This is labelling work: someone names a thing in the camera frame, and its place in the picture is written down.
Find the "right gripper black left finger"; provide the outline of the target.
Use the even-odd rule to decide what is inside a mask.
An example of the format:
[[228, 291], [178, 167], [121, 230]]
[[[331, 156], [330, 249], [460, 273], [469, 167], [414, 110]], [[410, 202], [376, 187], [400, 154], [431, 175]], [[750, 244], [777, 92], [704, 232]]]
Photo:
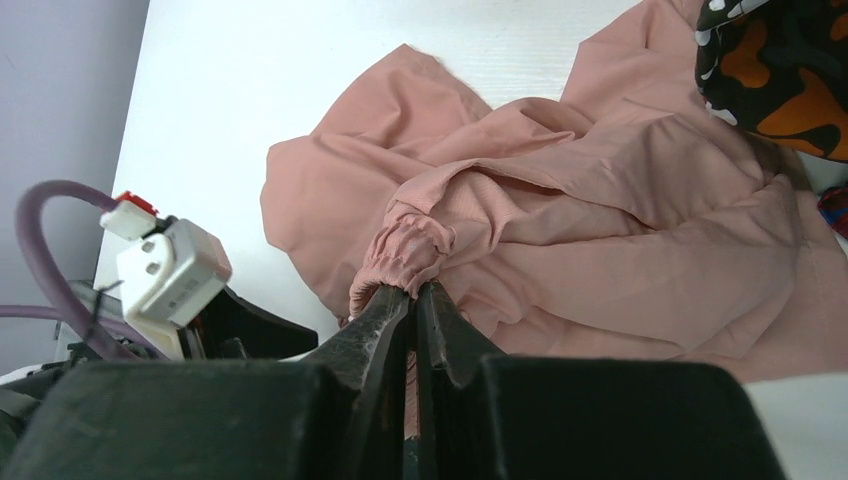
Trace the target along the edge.
[[398, 479], [401, 291], [298, 361], [88, 362], [35, 410], [5, 479]]

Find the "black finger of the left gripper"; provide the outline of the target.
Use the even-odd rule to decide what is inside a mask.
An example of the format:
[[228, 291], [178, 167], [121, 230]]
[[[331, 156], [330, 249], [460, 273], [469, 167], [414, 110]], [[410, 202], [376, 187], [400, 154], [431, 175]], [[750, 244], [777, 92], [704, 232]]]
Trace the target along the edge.
[[283, 360], [319, 344], [315, 330], [264, 310], [229, 287], [192, 320], [192, 339], [206, 359]]

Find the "colourful comic print shorts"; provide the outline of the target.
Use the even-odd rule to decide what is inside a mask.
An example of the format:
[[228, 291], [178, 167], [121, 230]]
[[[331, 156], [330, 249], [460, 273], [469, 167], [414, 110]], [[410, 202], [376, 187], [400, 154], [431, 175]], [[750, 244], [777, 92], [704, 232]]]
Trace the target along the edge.
[[848, 188], [846, 184], [826, 189], [818, 200], [818, 210], [824, 220], [842, 238], [848, 236]]

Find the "pink shorts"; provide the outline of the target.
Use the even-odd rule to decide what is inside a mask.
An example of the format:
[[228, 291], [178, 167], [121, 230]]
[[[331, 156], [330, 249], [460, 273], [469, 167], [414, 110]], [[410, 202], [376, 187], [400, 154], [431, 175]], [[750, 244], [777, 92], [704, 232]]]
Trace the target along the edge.
[[845, 370], [846, 255], [795, 158], [707, 112], [698, 10], [643, 1], [497, 109], [398, 47], [270, 149], [268, 242], [340, 319], [438, 280], [509, 353]]

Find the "orange camouflage shorts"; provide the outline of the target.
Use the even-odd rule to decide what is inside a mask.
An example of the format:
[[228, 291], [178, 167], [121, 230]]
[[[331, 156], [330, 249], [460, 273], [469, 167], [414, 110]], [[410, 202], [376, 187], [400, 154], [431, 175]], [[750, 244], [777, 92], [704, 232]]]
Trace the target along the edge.
[[695, 78], [709, 112], [765, 140], [847, 160], [847, 4], [705, 1]]

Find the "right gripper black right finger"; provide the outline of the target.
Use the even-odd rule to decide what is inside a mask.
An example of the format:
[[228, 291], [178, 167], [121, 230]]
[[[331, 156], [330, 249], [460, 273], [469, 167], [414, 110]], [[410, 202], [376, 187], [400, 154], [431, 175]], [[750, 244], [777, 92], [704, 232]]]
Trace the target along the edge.
[[441, 284], [416, 307], [423, 479], [784, 477], [721, 368], [507, 355]]

